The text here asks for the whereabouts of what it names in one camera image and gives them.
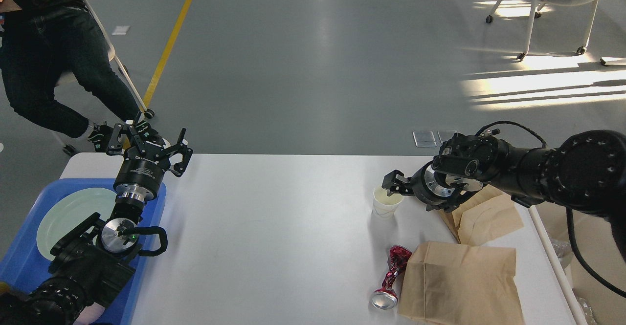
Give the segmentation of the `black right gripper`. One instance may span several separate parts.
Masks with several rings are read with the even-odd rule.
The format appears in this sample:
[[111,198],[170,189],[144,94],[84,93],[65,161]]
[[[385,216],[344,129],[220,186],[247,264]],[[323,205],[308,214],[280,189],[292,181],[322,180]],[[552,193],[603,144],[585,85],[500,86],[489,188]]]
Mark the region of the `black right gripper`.
[[444,173],[425,165],[411,178],[395,170],[384,176],[381,187],[387,196],[415,196],[425,203],[427,211],[452,212],[461,205],[461,189],[446,182]]

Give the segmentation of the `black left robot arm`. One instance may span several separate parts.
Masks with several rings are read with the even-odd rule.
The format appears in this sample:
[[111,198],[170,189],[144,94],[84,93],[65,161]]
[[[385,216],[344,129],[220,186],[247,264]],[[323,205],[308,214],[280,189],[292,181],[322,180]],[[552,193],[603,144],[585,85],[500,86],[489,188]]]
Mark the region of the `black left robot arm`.
[[51,248],[50,278],[21,298],[1,296],[3,325],[71,325],[87,307],[110,306],[132,276],[136,257],[166,251],[168,238],[159,226],[141,227],[148,202],[158,196],[166,172],[182,176],[194,151],[185,142],[186,129],[171,145],[149,140],[148,132],[128,121],[116,123],[104,150],[122,155],[112,185],[116,193],[111,216],[92,213]]

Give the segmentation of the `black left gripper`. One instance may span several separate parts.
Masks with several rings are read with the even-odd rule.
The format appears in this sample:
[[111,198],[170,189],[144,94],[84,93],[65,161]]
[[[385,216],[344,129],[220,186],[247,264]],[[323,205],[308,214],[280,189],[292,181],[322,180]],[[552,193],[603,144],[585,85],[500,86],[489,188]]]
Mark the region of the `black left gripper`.
[[[140,111],[134,118],[114,125],[107,143],[107,155],[122,155],[137,140],[147,142],[150,139],[151,125],[145,114]],[[158,151],[156,160],[125,152],[113,184],[116,195],[141,202],[157,198],[166,171],[176,177],[186,172],[194,150],[185,142],[185,135],[186,128],[182,128],[178,140]]]

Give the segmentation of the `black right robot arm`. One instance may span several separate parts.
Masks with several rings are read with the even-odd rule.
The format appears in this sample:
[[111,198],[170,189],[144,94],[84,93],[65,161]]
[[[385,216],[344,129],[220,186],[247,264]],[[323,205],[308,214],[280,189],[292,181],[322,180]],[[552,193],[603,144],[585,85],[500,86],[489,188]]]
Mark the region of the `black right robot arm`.
[[566,208],[572,251],[581,267],[604,287],[624,297],[581,255],[573,212],[603,218],[625,255],[626,138],[613,130],[590,130],[570,136],[550,149],[543,138],[538,148],[517,148],[498,138],[496,123],[474,135],[455,132],[443,140],[438,154],[412,176],[388,173],[382,181],[387,195],[415,196],[428,211],[452,212],[481,189],[495,187],[512,201],[532,207],[550,202]]

